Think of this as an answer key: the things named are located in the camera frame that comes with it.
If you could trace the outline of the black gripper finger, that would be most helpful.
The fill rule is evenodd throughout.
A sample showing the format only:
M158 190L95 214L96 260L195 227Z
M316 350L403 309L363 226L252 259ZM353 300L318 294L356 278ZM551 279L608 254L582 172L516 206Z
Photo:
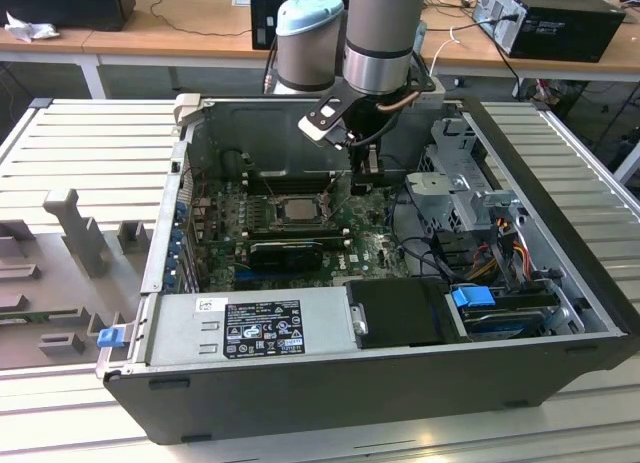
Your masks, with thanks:
M370 189L381 187L384 184L384 165L379 158L377 145L370 145L368 152L368 186Z
M368 171L369 146L351 147L351 195L362 196L368 191L366 175Z

